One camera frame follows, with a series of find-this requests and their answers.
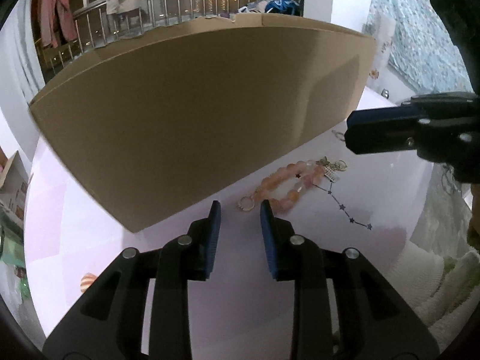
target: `beaded keychain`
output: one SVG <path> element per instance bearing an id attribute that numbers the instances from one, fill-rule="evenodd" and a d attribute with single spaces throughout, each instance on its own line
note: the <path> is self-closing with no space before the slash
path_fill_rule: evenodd
<path id="1" fill-rule="evenodd" d="M 344 161 L 340 160 L 331 163 L 326 157 L 323 157 L 320 161 L 308 160 L 289 163 L 286 167 L 281 167 L 270 176 L 265 177 L 253 194 L 242 197 L 238 201 L 238 208 L 245 212 L 251 211 L 256 204 L 268 199 L 272 211 L 275 214 L 287 212 L 294 207 L 306 190 L 313 186 L 320 186 L 324 176 L 330 181 L 335 182 L 338 180 L 335 172 L 343 172 L 346 169 L 347 165 Z M 276 190 L 280 184 L 294 177 L 299 180 L 284 198 L 275 199 L 269 197 L 270 192 Z"/>

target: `white curtain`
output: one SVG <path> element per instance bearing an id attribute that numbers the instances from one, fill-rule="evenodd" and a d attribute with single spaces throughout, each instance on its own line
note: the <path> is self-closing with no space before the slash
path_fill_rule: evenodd
<path id="1" fill-rule="evenodd" d="M 31 1 L 18 0 L 0 31 L 0 131 L 11 131 L 0 136 L 0 146 L 6 155 L 18 150 L 27 172 L 39 138 L 28 104 L 45 85 L 33 40 Z"/>

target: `white table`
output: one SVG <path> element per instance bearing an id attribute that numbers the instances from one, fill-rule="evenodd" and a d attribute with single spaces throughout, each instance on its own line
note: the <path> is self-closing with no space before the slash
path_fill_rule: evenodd
<path id="1" fill-rule="evenodd" d="M 391 105 L 366 88 L 359 108 Z M 345 122 L 334 129 L 344 132 Z M 321 247 L 334 251 L 357 247 L 385 271 L 414 230 L 430 180 L 431 164 L 413 151 L 355 156 L 328 130 L 209 198 L 131 234 L 84 192 L 40 140 L 27 197 L 25 257 L 32 299 L 45 333 L 50 334 L 80 297 L 85 273 L 100 274 L 125 247 L 140 251 L 162 247 L 184 234 L 192 221 L 207 216 L 212 200 L 219 200 L 222 224 L 213 273 L 206 283 L 189 283 L 193 357 L 286 359 L 293 283 L 272 280 L 259 209 L 241 212 L 237 201 L 279 167 L 323 156 L 344 160 L 347 171 L 332 186 L 332 194 L 313 188 L 284 218 Z M 324 186 L 330 189 L 326 179 Z"/>

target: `star constellation pattern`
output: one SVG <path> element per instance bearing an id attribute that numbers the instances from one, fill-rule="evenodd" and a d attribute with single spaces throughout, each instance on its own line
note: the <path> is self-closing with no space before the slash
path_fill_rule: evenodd
<path id="1" fill-rule="evenodd" d="M 371 230 L 371 229 L 372 229 L 371 223 L 368 223 L 368 225 L 365 225 L 365 224 L 363 224 L 363 223 L 357 222 L 352 216 L 350 216 L 350 214 L 346 211 L 345 205 L 342 204 L 342 203 L 340 203 L 340 202 L 338 201 L 338 199 L 333 195 L 333 192 L 332 192 L 333 182 L 330 181 L 330 188 L 328 188 L 328 190 L 326 190 L 325 188 L 320 187 L 320 186 L 318 186 L 318 185 L 315 185 L 315 186 L 316 186 L 318 189 L 326 192 L 328 195 L 330 195 L 330 196 L 332 197 L 333 200 L 335 200 L 335 202 L 337 202 L 339 209 L 342 210 L 342 211 L 345 213 L 345 215 L 348 217 L 350 223 L 352 223 L 352 224 L 354 224 L 354 225 L 362 226 L 362 227 L 364 227 L 364 228 L 366 228 L 366 229 L 368 229 L 368 230 Z"/>

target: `balcony railing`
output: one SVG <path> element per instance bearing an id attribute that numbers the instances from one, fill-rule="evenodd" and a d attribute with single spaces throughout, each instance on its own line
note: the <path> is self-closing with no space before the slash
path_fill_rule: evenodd
<path id="1" fill-rule="evenodd" d="M 78 39 L 57 49 L 39 50 L 39 57 L 55 75 L 67 63 L 95 47 L 196 17 L 230 17 L 251 1 L 255 0 L 141 0 L 138 11 L 107 15 L 105 0 L 96 0 L 73 14 Z"/>

